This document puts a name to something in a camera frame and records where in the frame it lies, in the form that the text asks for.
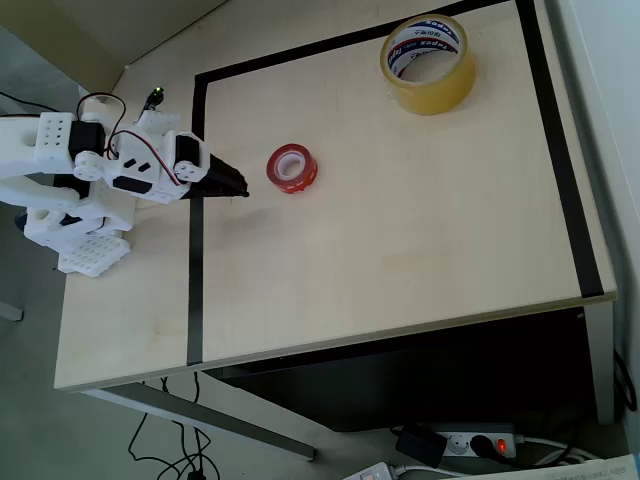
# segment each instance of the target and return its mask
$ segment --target tape roll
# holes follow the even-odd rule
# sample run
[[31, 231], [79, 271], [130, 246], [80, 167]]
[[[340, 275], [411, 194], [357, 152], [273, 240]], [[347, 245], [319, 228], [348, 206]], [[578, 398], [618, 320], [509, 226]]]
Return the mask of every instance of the tape roll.
[[[442, 77], [433, 82], [401, 78], [413, 60], [434, 51], [457, 54], [456, 62], [442, 72]], [[419, 115], [435, 115], [452, 109], [469, 94], [476, 78], [467, 34], [453, 18], [443, 15], [420, 15], [396, 28], [382, 46], [380, 67], [398, 103]]]
[[285, 193], [298, 193], [313, 183], [318, 164], [302, 145], [289, 143], [273, 152], [267, 163], [271, 183]]

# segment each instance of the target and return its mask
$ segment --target clear tape roll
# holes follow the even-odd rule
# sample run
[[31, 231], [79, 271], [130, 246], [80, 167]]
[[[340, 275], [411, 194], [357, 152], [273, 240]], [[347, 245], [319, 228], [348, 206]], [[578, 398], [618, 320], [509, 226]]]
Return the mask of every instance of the clear tape roll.
[[[432, 82], [401, 78], [413, 60], [434, 51], [457, 54], [450, 70]], [[396, 101], [418, 115], [435, 115], [452, 109], [469, 94], [476, 78], [467, 34], [458, 22], [444, 15], [420, 15], [396, 28], [382, 46], [380, 67]]]

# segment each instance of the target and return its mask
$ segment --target black tape line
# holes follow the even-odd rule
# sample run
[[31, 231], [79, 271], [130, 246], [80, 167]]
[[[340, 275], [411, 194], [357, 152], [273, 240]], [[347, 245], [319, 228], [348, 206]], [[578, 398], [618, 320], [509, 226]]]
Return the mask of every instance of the black tape line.
[[[193, 90], [191, 131], [204, 140], [207, 84], [198, 82]], [[187, 365], [202, 363], [203, 348], [203, 264], [204, 200], [189, 200], [189, 311], [187, 325]]]
[[[461, 13], [479, 8], [504, 3], [509, 0], [462, 0], [444, 7], [436, 8], [425, 13], [434, 13], [453, 17]], [[191, 131], [204, 140], [204, 125], [207, 101], [207, 86], [209, 83], [235, 77], [274, 65], [291, 62], [319, 53], [348, 47], [389, 35], [398, 25], [415, 17], [395, 20], [375, 27], [358, 30], [357, 32], [339, 35], [337, 37], [320, 40], [282, 52], [254, 58], [246, 62], [229, 65], [217, 70], [200, 73], [195, 77], [193, 91], [193, 108], [191, 111]], [[203, 246], [204, 246], [204, 203], [202, 199], [192, 199], [189, 223], [189, 325], [187, 338], [187, 364], [202, 363], [202, 322], [203, 322]]]
[[562, 128], [562, 119], [544, 53], [536, 9], [532, 0], [516, 0], [516, 6], [529, 56], [529, 65], [538, 97], [544, 133], [547, 137], [549, 155], [560, 194], [564, 221], [567, 225], [580, 292], [582, 298], [597, 297], [604, 294], [602, 282], [589, 236], [587, 219], [582, 208], [578, 183], [571, 164], [567, 140]]
[[236, 63], [226, 67], [218, 68], [217, 70], [210, 70], [208, 72], [200, 73], [196, 75], [196, 82], [203, 81], [206, 83], [217, 82], [224, 80], [225, 78], [231, 78], [245, 73], [254, 72], [263, 68], [273, 67], [274, 65], [280, 65], [282, 63], [291, 62], [293, 60], [299, 60], [301, 58], [310, 57], [312, 55], [318, 55], [320, 53], [329, 52], [337, 48], [348, 47], [349, 45], [355, 45], [356, 43], [367, 42], [376, 38], [386, 37], [400, 24], [412, 19], [418, 15], [425, 15], [428, 13], [446, 15], [453, 17], [460, 15], [461, 13], [469, 12], [471, 10], [477, 10], [479, 8], [496, 5], [498, 3], [504, 3], [509, 0], [462, 0], [460, 2], [445, 5], [444, 7], [436, 8], [429, 12], [422, 14], [411, 15], [410, 17], [403, 18], [401, 20], [395, 20], [393, 22], [383, 23], [375, 27], [366, 28], [364, 30], [358, 30], [356, 32], [345, 33], [333, 38], [327, 38], [326, 40], [320, 40], [318, 42], [309, 43], [300, 47], [291, 48], [282, 52], [272, 53], [264, 57], [258, 57], [245, 62]]

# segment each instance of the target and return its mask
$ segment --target power strip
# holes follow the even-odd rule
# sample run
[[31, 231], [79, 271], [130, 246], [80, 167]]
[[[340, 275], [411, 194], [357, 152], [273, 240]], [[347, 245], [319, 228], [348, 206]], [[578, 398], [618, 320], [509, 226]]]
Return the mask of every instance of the power strip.
[[476, 435], [483, 435], [505, 458], [515, 458], [516, 438], [513, 425], [508, 423], [447, 423], [429, 428], [447, 439], [444, 457], [477, 457], [469, 444]]
[[393, 472], [393, 467], [384, 462], [380, 462], [358, 473], [354, 473], [344, 480], [397, 480], [397, 478], [398, 476]]

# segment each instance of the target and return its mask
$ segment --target metal table leg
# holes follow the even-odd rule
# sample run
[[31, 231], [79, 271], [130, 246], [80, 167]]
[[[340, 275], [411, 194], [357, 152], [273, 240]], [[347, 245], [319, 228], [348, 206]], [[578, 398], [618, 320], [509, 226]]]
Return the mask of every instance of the metal table leg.
[[598, 422], [613, 423], [613, 303], [584, 307]]
[[304, 460], [313, 460], [315, 455], [315, 449], [306, 443], [139, 383], [90, 390], [85, 393], [185, 425], [201, 429], [212, 427], [240, 435], [292, 453]]

